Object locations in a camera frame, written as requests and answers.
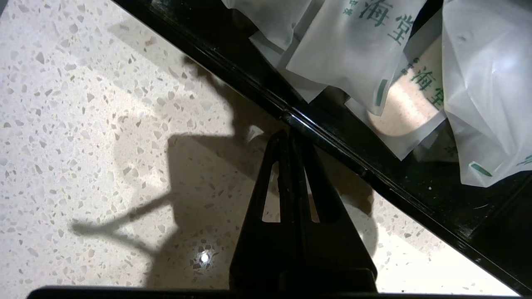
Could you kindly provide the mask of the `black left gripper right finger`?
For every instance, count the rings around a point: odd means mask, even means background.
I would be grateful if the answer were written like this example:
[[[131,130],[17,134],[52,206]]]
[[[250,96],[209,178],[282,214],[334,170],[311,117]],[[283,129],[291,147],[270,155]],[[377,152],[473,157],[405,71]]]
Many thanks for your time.
[[[295,274],[310,291],[376,291],[377,269],[306,137],[288,137],[294,186]]]

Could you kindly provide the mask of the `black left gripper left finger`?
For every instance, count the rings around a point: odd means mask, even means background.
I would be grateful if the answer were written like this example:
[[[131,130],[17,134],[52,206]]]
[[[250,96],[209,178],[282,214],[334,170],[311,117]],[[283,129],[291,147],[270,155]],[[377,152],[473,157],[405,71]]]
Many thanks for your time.
[[[266,223],[266,205],[272,168],[278,164],[277,185],[281,220]],[[281,130],[268,139],[229,269],[232,291],[276,291],[282,274],[295,258],[294,184],[291,179],[288,135]]]

